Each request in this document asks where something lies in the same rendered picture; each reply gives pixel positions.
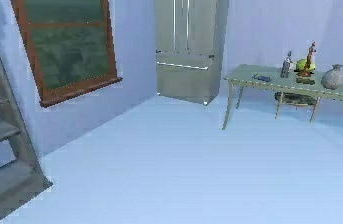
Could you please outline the grey round jug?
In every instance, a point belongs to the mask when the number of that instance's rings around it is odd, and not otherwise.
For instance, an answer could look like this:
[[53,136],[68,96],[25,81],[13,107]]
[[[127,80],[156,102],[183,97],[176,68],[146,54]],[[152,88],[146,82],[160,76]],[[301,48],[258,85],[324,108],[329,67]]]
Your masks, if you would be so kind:
[[343,83],[343,72],[341,64],[334,64],[321,79],[321,84],[326,89],[335,90]]

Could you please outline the grey steel fridge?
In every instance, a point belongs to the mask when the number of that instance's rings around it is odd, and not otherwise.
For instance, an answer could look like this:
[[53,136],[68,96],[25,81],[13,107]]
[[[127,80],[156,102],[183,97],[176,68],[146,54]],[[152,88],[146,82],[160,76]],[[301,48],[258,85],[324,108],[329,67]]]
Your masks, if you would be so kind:
[[206,105],[219,93],[229,0],[190,0],[189,50],[186,50],[186,0],[176,0],[176,50],[173,50],[173,0],[154,0],[157,92]]

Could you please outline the small blue flat object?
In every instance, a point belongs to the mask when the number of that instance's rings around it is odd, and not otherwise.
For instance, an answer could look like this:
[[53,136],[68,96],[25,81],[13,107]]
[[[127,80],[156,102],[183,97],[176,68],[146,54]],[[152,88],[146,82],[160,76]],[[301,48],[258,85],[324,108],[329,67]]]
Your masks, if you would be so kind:
[[259,74],[253,75],[252,78],[259,81],[263,81],[263,82],[270,82],[272,80],[270,77],[259,75]]

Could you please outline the brown framed window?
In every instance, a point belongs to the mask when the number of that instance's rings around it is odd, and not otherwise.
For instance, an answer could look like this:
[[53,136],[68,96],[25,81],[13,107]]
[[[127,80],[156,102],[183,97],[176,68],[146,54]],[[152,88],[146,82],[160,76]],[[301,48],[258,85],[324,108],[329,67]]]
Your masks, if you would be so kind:
[[42,107],[118,83],[109,0],[10,0]]

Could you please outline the grey slim bottle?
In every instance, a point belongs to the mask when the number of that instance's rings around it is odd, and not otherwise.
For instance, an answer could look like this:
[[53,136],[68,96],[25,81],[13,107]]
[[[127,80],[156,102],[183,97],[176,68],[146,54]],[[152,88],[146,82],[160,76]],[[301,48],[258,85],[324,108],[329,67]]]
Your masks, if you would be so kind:
[[290,71],[291,62],[292,62],[291,55],[292,55],[292,52],[289,51],[287,53],[286,59],[283,62],[282,69],[281,69],[281,74],[280,74],[281,78],[287,78],[288,77],[288,74],[289,74],[289,71]]

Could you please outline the wooden chair dark seat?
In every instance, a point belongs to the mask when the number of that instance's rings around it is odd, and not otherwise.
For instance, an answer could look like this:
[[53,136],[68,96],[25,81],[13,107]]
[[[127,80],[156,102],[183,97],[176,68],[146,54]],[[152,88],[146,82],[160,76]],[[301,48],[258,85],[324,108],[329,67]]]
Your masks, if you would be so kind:
[[279,110],[282,105],[290,105],[294,107],[312,107],[310,121],[314,120],[314,115],[318,107],[318,103],[320,101],[319,97],[314,98],[312,96],[307,96],[303,94],[283,92],[276,92],[274,94],[274,98],[277,101],[277,110],[275,117],[278,117]]

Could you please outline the green yellow round fruit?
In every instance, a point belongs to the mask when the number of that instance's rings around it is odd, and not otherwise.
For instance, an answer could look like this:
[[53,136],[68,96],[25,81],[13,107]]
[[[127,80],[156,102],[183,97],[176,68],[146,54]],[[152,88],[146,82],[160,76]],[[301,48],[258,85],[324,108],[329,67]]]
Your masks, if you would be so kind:
[[310,66],[308,68],[305,68],[306,65],[307,65],[307,60],[306,59],[299,59],[296,62],[295,70],[296,71],[303,71],[303,70],[314,71],[316,69],[314,62],[311,62]]

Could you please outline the pale green table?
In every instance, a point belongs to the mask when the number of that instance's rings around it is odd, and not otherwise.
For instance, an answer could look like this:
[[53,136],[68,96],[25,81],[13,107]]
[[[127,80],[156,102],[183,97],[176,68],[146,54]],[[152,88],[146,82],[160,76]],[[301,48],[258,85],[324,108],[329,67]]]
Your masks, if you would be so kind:
[[[236,107],[239,107],[240,105],[243,89],[245,87],[271,90],[274,92],[303,94],[312,96],[314,98],[319,97],[320,99],[325,98],[330,100],[343,101],[343,83],[336,90],[324,88],[321,85],[321,79],[323,77],[322,72],[315,72],[312,75],[312,79],[315,81],[313,85],[297,83],[296,75],[294,73],[290,73],[288,78],[281,78],[280,72],[281,69],[277,67],[247,64],[241,64],[234,70],[232,70],[224,78],[224,80],[228,84],[229,93],[226,115],[224,118],[222,129],[226,128],[227,122],[230,118],[235,86],[239,87],[239,96]],[[263,82],[253,79],[252,76],[255,74],[270,77],[272,80],[270,82]]]

